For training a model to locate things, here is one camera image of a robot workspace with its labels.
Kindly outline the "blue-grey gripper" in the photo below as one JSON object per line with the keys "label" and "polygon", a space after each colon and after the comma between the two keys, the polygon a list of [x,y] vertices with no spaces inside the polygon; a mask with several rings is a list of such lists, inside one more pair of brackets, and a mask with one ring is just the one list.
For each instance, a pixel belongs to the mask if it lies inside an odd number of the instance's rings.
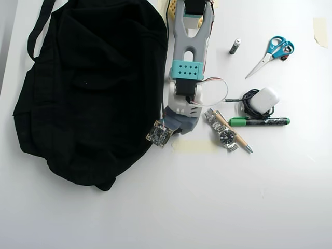
{"label": "blue-grey gripper", "polygon": [[187,117],[177,114],[168,106],[164,109],[164,124],[165,127],[172,130],[173,133],[180,133],[182,135],[191,132],[198,123],[198,117]]}

